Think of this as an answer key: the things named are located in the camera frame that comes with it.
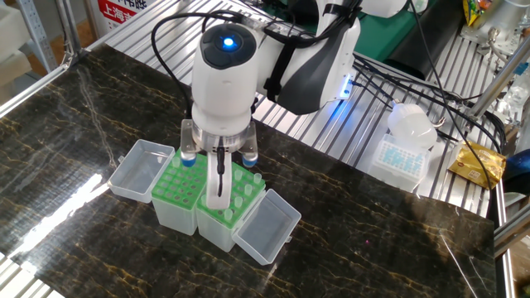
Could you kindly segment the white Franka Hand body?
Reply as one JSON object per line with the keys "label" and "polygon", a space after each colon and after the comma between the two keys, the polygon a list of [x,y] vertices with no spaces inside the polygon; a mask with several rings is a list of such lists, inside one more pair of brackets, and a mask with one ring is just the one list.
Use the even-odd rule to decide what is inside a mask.
{"label": "white Franka Hand body", "polygon": [[227,209],[232,190],[232,154],[225,153],[220,163],[217,154],[207,153],[206,206],[208,209]]}

